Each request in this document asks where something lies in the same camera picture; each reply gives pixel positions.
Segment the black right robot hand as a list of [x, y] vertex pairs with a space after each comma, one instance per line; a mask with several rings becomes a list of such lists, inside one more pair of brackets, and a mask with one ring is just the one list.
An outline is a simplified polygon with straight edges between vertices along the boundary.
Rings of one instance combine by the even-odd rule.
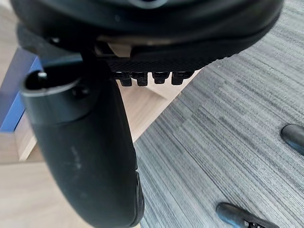
[[43, 69], [20, 86], [48, 168], [95, 228], [131, 228], [144, 214], [137, 158], [119, 85], [196, 70], [258, 42], [281, 0], [13, 0], [19, 45]]

